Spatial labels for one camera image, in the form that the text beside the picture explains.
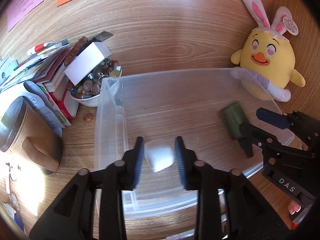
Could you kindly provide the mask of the right hand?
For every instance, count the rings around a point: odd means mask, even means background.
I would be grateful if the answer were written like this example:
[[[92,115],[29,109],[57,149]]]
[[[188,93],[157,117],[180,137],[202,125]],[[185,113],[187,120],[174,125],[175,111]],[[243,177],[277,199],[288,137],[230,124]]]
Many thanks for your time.
[[[290,200],[290,203],[288,205],[289,213],[293,215],[294,213],[298,213],[300,210],[301,210],[301,206],[294,200]]]

